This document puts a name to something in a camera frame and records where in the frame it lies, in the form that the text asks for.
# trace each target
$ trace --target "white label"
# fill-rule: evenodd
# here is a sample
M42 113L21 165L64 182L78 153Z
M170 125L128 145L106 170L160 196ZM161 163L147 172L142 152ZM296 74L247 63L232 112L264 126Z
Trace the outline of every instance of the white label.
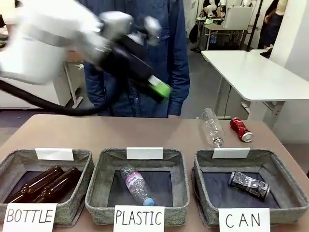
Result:
M128 147L126 149L128 160L160 160L163 159L162 147Z
M56 203L10 203L5 213L3 232L51 232L56 207Z
M213 152L213 159L244 159L247 158L249 154L249 147L240 147L240 148L215 148Z
M144 178L141 176L140 173L132 173L126 178L126 186L128 189L130 189L131 186L133 186L137 180L143 180L143 179Z
M114 232L163 232L164 207L116 205Z
M36 148L39 160L67 160L74 161L72 148Z
M270 232L268 208L219 209L220 232Z

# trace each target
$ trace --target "red can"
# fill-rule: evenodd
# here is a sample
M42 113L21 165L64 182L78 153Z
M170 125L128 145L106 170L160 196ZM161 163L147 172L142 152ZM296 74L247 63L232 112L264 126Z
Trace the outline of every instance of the red can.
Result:
M243 121L241 121L238 117L235 117L230 121L230 126L234 131L236 131L240 140L246 143L252 141L252 132L248 130Z

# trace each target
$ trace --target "blue bottle cap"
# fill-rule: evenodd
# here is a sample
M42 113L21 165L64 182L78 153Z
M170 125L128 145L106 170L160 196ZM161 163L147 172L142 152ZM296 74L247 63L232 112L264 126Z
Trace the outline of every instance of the blue bottle cap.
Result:
M154 206L155 202L153 201L152 198L147 198L144 203L143 206Z

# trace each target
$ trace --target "brown glass bottle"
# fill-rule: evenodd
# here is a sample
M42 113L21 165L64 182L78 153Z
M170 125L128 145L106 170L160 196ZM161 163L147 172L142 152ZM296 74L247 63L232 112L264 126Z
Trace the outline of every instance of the brown glass bottle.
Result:
M30 203L39 196L45 186L63 174L64 172L60 167L54 166L28 181L16 194L7 198L4 203Z
M57 203L76 186L81 174L77 168L70 168L61 177L46 186L32 203Z

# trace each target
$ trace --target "plastic bottle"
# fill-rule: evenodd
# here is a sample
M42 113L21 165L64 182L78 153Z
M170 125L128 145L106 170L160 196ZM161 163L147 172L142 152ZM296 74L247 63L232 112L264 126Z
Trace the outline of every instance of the plastic bottle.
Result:
M16 194L7 198L4 203L32 202L42 192L45 186L52 183L63 173L63 170L58 166L48 169L24 184Z
M216 114L211 109L204 109L202 118L205 122L207 141L215 147L221 147L225 133Z
M149 190L144 178L132 165L126 165L120 170L121 176L134 199L144 206L154 206L154 200L149 196Z
M81 172L77 168L70 168L53 183L46 186L32 203L57 203L66 193L76 186L80 177Z

